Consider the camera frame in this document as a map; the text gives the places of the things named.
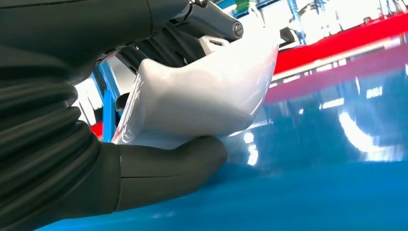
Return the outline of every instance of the glossy blue surface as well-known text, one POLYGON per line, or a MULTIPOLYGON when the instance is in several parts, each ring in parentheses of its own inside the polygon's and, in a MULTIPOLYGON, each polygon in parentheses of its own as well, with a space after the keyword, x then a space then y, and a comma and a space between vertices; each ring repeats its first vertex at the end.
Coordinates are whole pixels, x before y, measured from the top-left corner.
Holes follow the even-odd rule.
POLYGON ((406 51, 271 88, 255 122, 222 139, 228 162, 196 193, 41 230, 407 230, 406 51), (283 88, 293 94, 274 98, 283 88))

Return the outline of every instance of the black rubber cover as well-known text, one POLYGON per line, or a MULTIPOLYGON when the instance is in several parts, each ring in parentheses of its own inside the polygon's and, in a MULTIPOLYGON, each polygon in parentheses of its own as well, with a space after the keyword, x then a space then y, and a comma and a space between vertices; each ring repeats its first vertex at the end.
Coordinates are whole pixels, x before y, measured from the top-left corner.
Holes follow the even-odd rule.
POLYGON ((159 32, 188 0, 0 0, 0 68, 63 70, 87 78, 102 53, 159 32))
POLYGON ((69 107, 77 93, 62 79, 0 78, 2 231, 176 198, 199 189, 227 158, 209 137, 172 151, 100 143, 69 107))

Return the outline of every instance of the bolt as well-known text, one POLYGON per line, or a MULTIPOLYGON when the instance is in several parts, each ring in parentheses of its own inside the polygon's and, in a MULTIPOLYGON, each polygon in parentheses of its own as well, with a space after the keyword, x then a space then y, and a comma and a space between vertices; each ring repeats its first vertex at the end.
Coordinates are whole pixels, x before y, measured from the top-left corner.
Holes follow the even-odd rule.
POLYGON ((242 37, 242 35, 243 35, 243 27, 242 27, 242 24, 241 23, 236 23, 235 25, 234 25, 234 34, 235 34, 235 36, 237 36, 237 37, 242 37))
POLYGON ((190 2, 201 8, 205 8, 208 6, 208 0, 190 0, 190 2))

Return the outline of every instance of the white plastic part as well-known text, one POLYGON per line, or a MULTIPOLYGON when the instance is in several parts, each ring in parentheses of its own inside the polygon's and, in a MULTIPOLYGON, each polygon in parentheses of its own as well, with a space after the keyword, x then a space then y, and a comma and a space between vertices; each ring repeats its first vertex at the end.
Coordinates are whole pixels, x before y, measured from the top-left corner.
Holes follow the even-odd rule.
POLYGON ((174 148, 194 137, 247 128, 272 79, 277 37, 262 28, 229 45, 207 47, 207 56, 181 68, 143 60, 113 142, 174 148))
POLYGON ((213 36, 202 36, 200 39, 200 45, 204 50, 205 55, 209 55, 221 47, 228 46, 230 43, 222 38, 215 38, 213 36))

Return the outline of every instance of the red beam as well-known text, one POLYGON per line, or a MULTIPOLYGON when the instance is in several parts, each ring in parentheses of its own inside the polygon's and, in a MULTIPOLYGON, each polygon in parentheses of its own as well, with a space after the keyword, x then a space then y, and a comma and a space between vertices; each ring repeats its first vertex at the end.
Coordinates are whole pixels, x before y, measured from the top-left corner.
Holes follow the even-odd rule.
POLYGON ((356 26, 317 43, 280 52, 275 74, 406 32, 408 14, 374 20, 368 25, 356 26))

